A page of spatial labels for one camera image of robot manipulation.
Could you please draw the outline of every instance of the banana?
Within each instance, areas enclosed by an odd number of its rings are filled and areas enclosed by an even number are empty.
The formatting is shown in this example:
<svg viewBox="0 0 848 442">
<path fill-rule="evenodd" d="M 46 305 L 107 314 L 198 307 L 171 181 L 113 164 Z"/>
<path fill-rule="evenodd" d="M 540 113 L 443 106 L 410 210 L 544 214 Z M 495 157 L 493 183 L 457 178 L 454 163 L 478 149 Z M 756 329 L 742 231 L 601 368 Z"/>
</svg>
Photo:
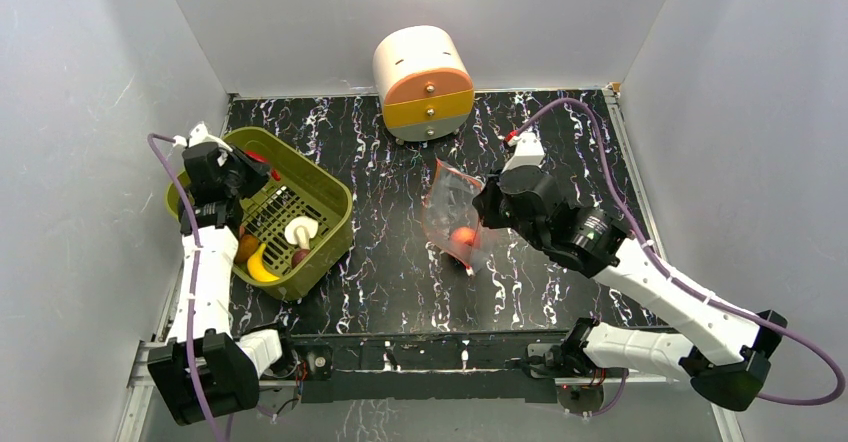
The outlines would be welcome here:
<svg viewBox="0 0 848 442">
<path fill-rule="evenodd" d="M 247 259 L 247 273 L 257 282 L 274 282 L 275 280 L 280 280 L 279 277 L 268 272 L 268 269 L 265 268 L 265 263 L 262 262 L 262 254 L 265 253 L 266 247 L 268 245 L 265 243 L 259 244 L 259 249 Z"/>
</svg>

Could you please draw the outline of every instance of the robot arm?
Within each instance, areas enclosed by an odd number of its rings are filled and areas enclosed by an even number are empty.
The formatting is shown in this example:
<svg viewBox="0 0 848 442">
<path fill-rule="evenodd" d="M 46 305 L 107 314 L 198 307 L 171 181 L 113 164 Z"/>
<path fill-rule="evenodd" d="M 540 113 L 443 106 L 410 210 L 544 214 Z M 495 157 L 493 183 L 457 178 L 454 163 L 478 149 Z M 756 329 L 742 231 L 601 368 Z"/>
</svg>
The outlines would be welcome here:
<svg viewBox="0 0 848 442">
<path fill-rule="evenodd" d="M 208 133 L 203 124 L 186 140 L 183 161 L 193 199 L 194 233 L 189 214 L 179 205 L 185 270 L 177 312 L 167 345 L 153 349 L 148 370 L 169 411 L 180 425 L 203 420 L 204 415 L 190 380 L 196 370 L 203 395 L 214 416 L 256 406 L 259 375 L 283 355 L 281 334 L 265 329 L 234 341 L 230 333 L 230 273 L 238 250 L 236 234 L 242 223 L 243 198 L 254 196 L 268 181 L 270 167 L 230 147 Z M 200 245 L 195 243 L 199 235 Z M 199 261 L 192 268 L 195 258 Z M 192 293 L 192 278 L 196 284 Z M 194 311 L 189 313 L 189 301 Z M 189 320 L 192 333 L 188 333 Z M 189 361 L 188 344 L 195 360 Z"/>
<path fill-rule="evenodd" d="M 625 224 L 598 208 L 569 205 L 553 177 L 538 166 L 544 152 L 534 134 L 525 132 L 510 145 L 516 152 L 506 169 L 490 174 L 474 199 L 483 226 L 515 230 L 551 261 L 630 296 L 678 332 L 628 330 L 581 319 L 543 364 L 533 369 L 531 362 L 531 371 L 625 367 L 690 380 L 711 402 L 745 410 L 765 382 L 768 358 L 780 336 L 688 295 L 660 274 L 637 241 L 627 238 Z M 667 267 L 689 287 L 716 298 Z M 786 325 L 774 312 L 757 315 Z"/>
</svg>

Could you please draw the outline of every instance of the gray wall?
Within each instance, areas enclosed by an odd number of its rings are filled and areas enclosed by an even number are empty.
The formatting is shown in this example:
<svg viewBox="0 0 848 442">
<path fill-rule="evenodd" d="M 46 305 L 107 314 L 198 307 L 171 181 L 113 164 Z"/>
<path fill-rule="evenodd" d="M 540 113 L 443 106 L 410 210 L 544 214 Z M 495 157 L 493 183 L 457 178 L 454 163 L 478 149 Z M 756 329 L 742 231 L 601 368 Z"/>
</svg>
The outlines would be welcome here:
<svg viewBox="0 0 848 442">
<path fill-rule="evenodd" d="M 215 73 L 244 96 L 374 92 L 380 40 L 447 30 L 478 88 L 621 81 L 664 0 L 177 0 Z"/>
<path fill-rule="evenodd" d="M 668 0 L 623 87 L 627 132 L 671 261 L 774 308 L 848 365 L 848 0 Z M 785 341 L 766 390 L 833 377 Z M 757 402 L 748 441 L 845 440 L 848 399 Z"/>
<path fill-rule="evenodd" d="M 181 253 L 145 136 L 226 95 L 174 0 L 0 0 L 0 74 L 1 438 L 110 440 Z"/>
</svg>

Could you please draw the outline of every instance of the green plastic basket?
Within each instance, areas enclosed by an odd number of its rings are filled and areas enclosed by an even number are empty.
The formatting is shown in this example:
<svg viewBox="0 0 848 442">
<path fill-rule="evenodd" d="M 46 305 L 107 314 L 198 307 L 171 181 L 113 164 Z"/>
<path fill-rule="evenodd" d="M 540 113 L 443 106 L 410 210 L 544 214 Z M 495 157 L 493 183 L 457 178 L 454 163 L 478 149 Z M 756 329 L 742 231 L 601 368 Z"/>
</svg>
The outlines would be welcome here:
<svg viewBox="0 0 848 442">
<path fill-rule="evenodd" d="M 234 265 L 233 272 L 272 297 L 297 300 L 350 250 L 353 243 L 350 190 L 264 129 L 236 129 L 223 139 L 267 159 L 281 179 L 271 179 L 253 198 L 241 202 L 244 209 L 242 225 L 247 233 L 268 244 L 263 262 L 266 269 L 280 276 L 279 280 L 267 283 L 254 280 L 244 265 Z M 183 185 L 188 182 L 185 171 L 179 174 L 179 179 Z M 177 218 L 178 199 L 174 184 L 170 184 L 165 193 L 165 205 L 174 218 Z M 301 215 L 318 221 L 318 234 L 310 241 L 309 255 L 292 268 L 291 257 L 297 247 L 289 245 L 283 234 L 286 225 Z"/>
</svg>

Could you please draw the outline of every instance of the marble pattern table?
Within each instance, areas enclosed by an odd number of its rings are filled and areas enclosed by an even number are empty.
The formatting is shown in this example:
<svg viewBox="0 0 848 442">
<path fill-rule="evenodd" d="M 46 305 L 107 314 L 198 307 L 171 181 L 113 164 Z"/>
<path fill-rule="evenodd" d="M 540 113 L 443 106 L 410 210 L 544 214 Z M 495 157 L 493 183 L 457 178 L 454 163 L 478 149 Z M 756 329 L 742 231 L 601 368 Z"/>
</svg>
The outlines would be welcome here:
<svg viewBox="0 0 848 442">
<path fill-rule="evenodd" d="M 405 146 L 386 131 L 376 96 L 234 100 L 228 130 L 263 127 L 351 189 L 355 231 L 352 250 L 298 302 L 234 279 L 234 335 L 276 320 L 295 334 L 567 330 L 585 316 L 619 326 L 657 324 L 629 298 L 555 266 L 515 234 L 503 235 L 488 270 L 474 277 L 424 236 L 420 216 L 437 158 L 482 177 L 508 157 L 499 135 L 566 95 L 598 114 L 615 184 L 641 220 L 600 90 L 479 93 L 458 135 Z M 568 200 L 620 217 L 587 118 L 555 109 L 538 131 L 547 152 L 543 169 Z"/>
</svg>

